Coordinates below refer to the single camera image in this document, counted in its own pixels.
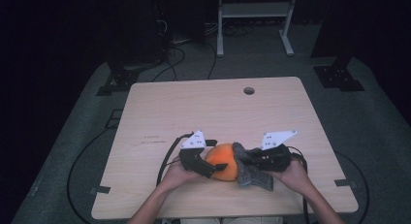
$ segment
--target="dark floor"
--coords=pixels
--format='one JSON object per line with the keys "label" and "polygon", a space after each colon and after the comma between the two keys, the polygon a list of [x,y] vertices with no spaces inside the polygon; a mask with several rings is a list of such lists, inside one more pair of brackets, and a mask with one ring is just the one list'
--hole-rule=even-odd
{"label": "dark floor", "polygon": [[[365,213],[364,223],[408,223],[411,219],[410,126],[369,68],[355,58],[348,69],[364,91],[342,92],[322,86],[313,66],[329,65],[333,58],[310,58],[320,25],[291,26],[293,57],[288,57],[282,47],[279,28],[256,27],[242,37],[225,38],[225,55],[216,59],[210,79],[299,77],[359,202],[359,210],[341,214],[343,218],[348,223],[357,223]],[[215,37],[207,40],[215,48]],[[178,48],[184,51],[185,58],[174,66],[175,74],[166,71],[156,81],[206,80],[213,66],[212,48],[197,43]],[[182,55],[181,51],[171,49],[170,63],[176,63]],[[138,82],[151,82],[167,67],[164,63],[141,73]],[[127,92],[96,96],[109,74],[109,68],[103,64],[90,78],[13,223],[125,222],[93,220],[90,215],[95,198],[93,188],[100,184],[115,136],[115,129],[108,130],[105,126],[112,111],[123,109],[127,99]],[[67,197],[72,167],[68,188],[73,207]],[[285,220],[303,223],[300,215],[287,216]]]}

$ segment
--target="wire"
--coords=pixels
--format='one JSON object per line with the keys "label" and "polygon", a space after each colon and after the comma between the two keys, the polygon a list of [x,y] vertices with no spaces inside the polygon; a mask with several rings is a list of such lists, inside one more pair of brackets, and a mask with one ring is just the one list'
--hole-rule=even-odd
{"label": "wire", "polygon": [[180,49],[180,48],[174,48],[174,49],[176,49],[176,50],[178,50],[178,51],[180,51],[180,52],[182,53],[181,59],[180,59],[179,61],[177,61],[177,62],[176,62],[175,64],[173,64],[173,65],[171,65],[171,64],[169,63],[170,66],[169,66],[168,68],[164,69],[163,71],[161,71],[159,74],[157,74],[157,76],[155,76],[154,79],[153,79],[151,82],[156,81],[157,78],[159,78],[159,77],[161,76],[161,74],[165,73],[166,71],[168,71],[168,70],[170,70],[170,69],[173,69],[173,70],[174,70],[174,66],[180,64],[180,63],[184,60],[184,58],[185,58],[185,52],[184,52],[182,49]]}
{"label": "wire", "polygon": [[179,161],[180,161],[180,160],[177,159],[177,160],[175,160],[175,161],[173,161],[173,162],[170,162],[170,163],[166,164],[166,166],[171,165],[171,164],[176,163],[176,162],[179,162]]}
{"label": "wire", "polygon": [[163,33],[166,33],[167,32],[167,29],[168,29],[168,25],[167,25],[167,22],[166,21],[164,21],[163,19],[157,19],[157,22],[162,22],[162,23],[164,23],[164,31],[163,31]]}
{"label": "wire", "polygon": [[254,32],[254,27],[253,26],[247,26],[249,27],[251,30],[247,30],[244,27],[238,27],[235,25],[229,25],[227,27],[224,28],[223,30],[223,34],[226,37],[242,37],[248,34],[251,34]]}
{"label": "wire", "polygon": [[113,129],[113,127],[118,126],[118,123],[115,123],[113,125],[111,125],[109,128],[106,128],[104,131],[102,131],[100,134],[98,134],[96,137],[94,137],[94,139],[92,139],[90,142],[88,142],[88,144],[82,149],[82,151],[79,153],[79,155],[77,156],[75,162],[72,164],[72,168],[70,169],[69,172],[69,177],[67,178],[67,184],[66,184],[66,194],[67,194],[67,198],[69,200],[69,204],[70,207],[72,208],[73,212],[76,214],[76,216],[83,221],[84,223],[89,223],[84,217],[81,216],[81,214],[79,213],[79,211],[76,209],[75,205],[73,204],[72,198],[70,196],[70,181],[72,180],[72,173],[73,170],[77,164],[77,162],[79,161],[79,159],[81,158],[81,156],[83,155],[83,153],[97,140],[99,139],[102,135],[104,135],[106,132],[108,132],[109,130]]}
{"label": "wire", "polygon": [[212,49],[212,51],[214,53],[214,61],[212,62],[211,70],[209,70],[209,73],[208,73],[208,76],[207,76],[207,79],[209,80],[209,78],[211,77],[211,73],[214,70],[215,63],[217,62],[217,52],[215,51],[215,48],[210,43],[206,43],[206,44]]}
{"label": "wire", "polygon": [[295,148],[295,147],[293,147],[293,146],[287,146],[287,147],[289,147],[289,148],[291,148],[291,149],[294,149],[294,150],[298,151],[298,152],[299,152],[299,154],[302,156],[302,158],[304,157],[304,155],[302,155],[302,153],[301,153],[301,151],[300,151],[299,149],[297,149],[297,148]]}
{"label": "wire", "polygon": [[209,34],[215,32],[215,31],[217,31],[217,29],[218,29],[217,23],[206,23],[205,26],[207,26],[207,25],[212,25],[212,27],[205,30],[206,35],[209,35]]}
{"label": "wire", "polygon": [[170,163],[167,163],[167,161],[169,161],[169,158],[172,155],[174,149],[177,147],[178,143],[184,138],[190,138],[193,134],[194,133],[185,134],[185,135],[182,135],[182,136],[176,138],[174,143],[172,144],[172,146],[170,146],[169,151],[167,151],[167,154],[164,157],[163,163],[161,164],[160,170],[158,172],[156,186],[158,186],[158,184],[160,184],[161,179],[163,178],[163,172],[166,169],[167,165],[170,165]]}
{"label": "wire", "polygon": [[174,65],[172,65],[172,64],[170,63],[169,57],[167,57],[167,64],[169,64],[169,66],[172,67],[172,70],[173,70],[173,73],[174,73],[174,79],[173,79],[173,80],[178,80],[177,72],[175,71]]}
{"label": "wire", "polygon": [[171,41],[171,44],[172,44],[172,47],[181,47],[191,41],[193,41],[193,39],[188,38],[188,39],[179,40],[179,41]]}
{"label": "wire", "polygon": [[359,224],[361,224],[361,223],[364,222],[365,217],[368,213],[368,209],[369,209],[369,187],[368,187],[368,182],[365,179],[365,175],[364,175],[363,171],[361,171],[360,167],[352,159],[350,159],[348,156],[346,156],[345,154],[343,154],[343,153],[341,153],[337,150],[335,150],[334,153],[338,154],[339,156],[341,156],[344,159],[346,159],[347,161],[349,161],[357,169],[357,171],[360,173],[361,178],[363,179],[364,187],[365,187],[366,200],[365,200],[365,208],[364,208],[363,215],[361,216],[361,218],[358,222]]}

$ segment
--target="person's arm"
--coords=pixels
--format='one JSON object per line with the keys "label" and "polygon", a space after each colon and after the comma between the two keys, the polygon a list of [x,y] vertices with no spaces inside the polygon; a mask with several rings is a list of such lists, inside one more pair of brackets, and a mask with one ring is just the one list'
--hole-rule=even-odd
{"label": "person's arm", "polygon": [[166,175],[154,191],[148,196],[139,210],[127,222],[129,224],[152,224],[160,211],[161,206],[166,201],[167,196],[173,192],[177,187],[184,183],[200,177],[194,172],[185,171],[178,157],[173,160]]}
{"label": "person's arm", "polygon": [[311,206],[319,223],[345,223],[311,182],[298,159],[293,159],[290,166],[282,173],[269,173],[278,178],[291,190],[300,193]]}

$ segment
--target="white shelf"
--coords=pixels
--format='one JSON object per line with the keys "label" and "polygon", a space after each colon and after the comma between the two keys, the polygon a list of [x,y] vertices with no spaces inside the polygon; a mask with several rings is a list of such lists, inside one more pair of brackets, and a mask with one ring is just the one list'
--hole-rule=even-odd
{"label": "white shelf", "polygon": [[287,16],[289,2],[223,4],[222,17]]}

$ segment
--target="orange object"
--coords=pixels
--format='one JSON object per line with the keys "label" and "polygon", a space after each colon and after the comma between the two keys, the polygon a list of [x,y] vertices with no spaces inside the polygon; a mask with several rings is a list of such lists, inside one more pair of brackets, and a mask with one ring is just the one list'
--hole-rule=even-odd
{"label": "orange object", "polygon": [[213,166],[228,164],[224,171],[214,172],[211,177],[227,181],[237,180],[238,166],[234,159],[233,144],[218,144],[207,153],[205,160]]}

